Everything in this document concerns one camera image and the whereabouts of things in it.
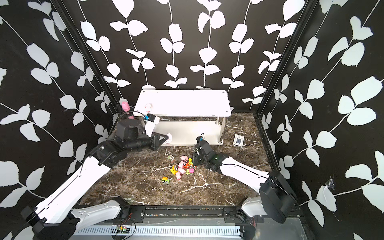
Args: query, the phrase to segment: marble floor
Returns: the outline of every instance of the marble floor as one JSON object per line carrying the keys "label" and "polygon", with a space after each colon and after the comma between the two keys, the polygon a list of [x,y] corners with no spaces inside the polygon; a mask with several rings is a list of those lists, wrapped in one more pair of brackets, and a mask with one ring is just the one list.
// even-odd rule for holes
{"label": "marble floor", "polygon": [[[235,134],[245,136],[242,148],[232,145]],[[223,152],[255,169],[271,171],[252,113],[233,113],[228,118],[223,141],[222,146],[212,147],[216,153]],[[198,166],[195,174],[184,174],[177,181],[169,168],[180,162],[180,156],[192,157],[193,152],[192,146],[130,152],[86,192],[80,204],[95,205],[121,196],[132,205],[237,205],[246,197],[258,195],[238,180],[210,172],[203,166]],[[173,164],[167,159],[169,155],[176,159]],[[173,178],[169,185],[162,184],[163,176]]]}

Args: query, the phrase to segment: cable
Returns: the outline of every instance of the cable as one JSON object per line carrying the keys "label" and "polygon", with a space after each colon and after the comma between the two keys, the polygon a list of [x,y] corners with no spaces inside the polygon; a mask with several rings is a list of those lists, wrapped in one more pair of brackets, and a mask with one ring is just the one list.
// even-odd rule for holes
{"label": "cable", "polygon": [[290,196],[290,197],[296,202],[296,204],[297,204],[298,206],[300,205],[300,204],[296,201],[296,199],[295,199],[291,194],[289,194],[286,190],[284,190],[282,187],[280,187],[277,183],[275,183],[275,182],[272,181],[271,179],[269,179],[269,178],[267,178],[267,177],[264,177],[264,176],[262,176],[262,175],[260,175],[260,174],[257,174],[257,173],[255,173],[255,172],[252,172],[251,170],[246,169],[245,167],[242,167],[242,166],[240,166],[240,165],[233,164],[233,163],[223,164],[223,165],[220,165],[219,167],[221,167],[221,166],[225,166],[225,165],[234,165],[234,166],[237,166],[237,167],[241,167],[241,168],[243,168],[243,169],[245,169],[245,170],[247,170],[247,171],[249,171],[249,172],[251,172],[251,173],[257,175],[257,176],[260,176],[260,177],[263,177],[263,178],[269,180],[270,182],[272,182],[272,183],[274,183],[276,186],[278,186],[281,190],[283,190],[288,196]]}

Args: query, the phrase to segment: lower shelf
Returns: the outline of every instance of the lower shelf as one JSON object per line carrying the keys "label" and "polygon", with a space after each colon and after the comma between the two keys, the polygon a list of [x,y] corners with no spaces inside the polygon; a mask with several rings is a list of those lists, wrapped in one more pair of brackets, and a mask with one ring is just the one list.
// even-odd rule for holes
{"label": "lower shelf", "polygon": [[165,135],[171,133],[171,143],[163,143],[163,146],[194,146],[197,143],[196,138],[200,136],[201,133],[204,133],[205,140],[210,145],[217,146],[223,145],[223,142],[218,142],[220,140],[220,129],[221,124],[216,124],[214,121],[161,121],[155,126],[153,131]]}

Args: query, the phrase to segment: black wallpaper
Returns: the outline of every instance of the black wallpaper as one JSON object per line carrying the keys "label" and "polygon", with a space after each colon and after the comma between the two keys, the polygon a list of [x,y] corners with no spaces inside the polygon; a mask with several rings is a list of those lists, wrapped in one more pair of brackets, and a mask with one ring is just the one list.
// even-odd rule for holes
{"label": "black wallpaper", "polygon": [[[117,101],[124,98],[134,105],[142,88],[228,90],[233,76],[242,73],[235,79],[239,82],[233,83],[233,88],[228,93],[230,106],[233,106],[235,111],[256,109],[264,89],[263,87],[254,91],[252,89],[268,85],[278,65],[280,54],[283,53],[305,4],[304,0],[212,2],[208,0],[65,0],[63,2],[84,41],[87,41],[88,48],[101,72],[107,77],[106,80]],[[123,13],[118,10],[120,4],[123,4],[120,8]],[[200,26],[201,33],[198,19],[204,22],[204,17],[207,23]],[[89,24],[83,23],[82,26],[81,22],[86,20]],[[244,28],[244,20],[247,30],[242,38],[244,31],[241,28]],[[131,36],[126,28],[127,23],[128,26],[132,24]],[[169,33],[171,24],[174,25],[171,30],[172,36]],[[242,25],[234,33],[238,24]],[[285,28],[283,27],[281,30],[283,34],[278,38],[281,26]],[[92,33],[85,36],[85,29]],[[243,44],[240,52],[238,51],[240,43],[236,43],[235,40]],[[235,53],[229,46],[231,42],[234,42],[232,47]],[[203,71],[197,71],[205,67],[199,51],[208,46],[216,52],[216,55],[212,50],[206,53],[213,54],[214,58],[206,62],[209,67],[204,76]],[[144,53],[136,54],[136,50],[144,52],[145,56]],[[269,54],[266,53],[269,56],[275,53],[271,57],[272,60],[263,54],[264,51],[269,51]],[[132,67],[132,61],[138,68],[138,72]],[[264,65],[265,68],[259,73],[259,66],[263,61],[267,65],[271,63],[271,68],[268,71],[267,65]],[[116,78],[107,69],[107,66],[111,65],[111,68],[116,70],[114,64],[119,67],[119,71],[115,71],[119,73]],[[201,67],[195,67],[194,70],[197,72],[194,72],[190,67],[197,65]],[[239,67],[233,70],[234,74],[232,74],[232,69],[236,66]],[[251,108],[251,103],[256,97],[259,97],[255,100],[256,106]]]}
{"label": "black wallpaper", "polygon": [[384,3],[320,3],[263,126],[317,239],[382,239]]}
{"label": "black wallpaper", "polygon": [[[16,236],[21,210],[56,190],[112,127],[115,111],[95,101],[103,90],[57,16],[48,2],[0,1],[0,239]],[[16,239],[32,237],[28,227]]]}

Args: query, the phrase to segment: white table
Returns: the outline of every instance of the white table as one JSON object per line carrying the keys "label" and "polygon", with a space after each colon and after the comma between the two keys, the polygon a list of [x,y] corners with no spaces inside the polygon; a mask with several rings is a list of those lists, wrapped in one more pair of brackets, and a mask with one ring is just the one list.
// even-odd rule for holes
{"label": "white table", "polygon": [[210,145],[222,145],[226,118],[231,116],[225,90],[142,90],[134,111],[159,117],[217,117],[216,121],[160,121],[154,132],[171,133],[174,146],[193,146],[196,138],[204,133]]}

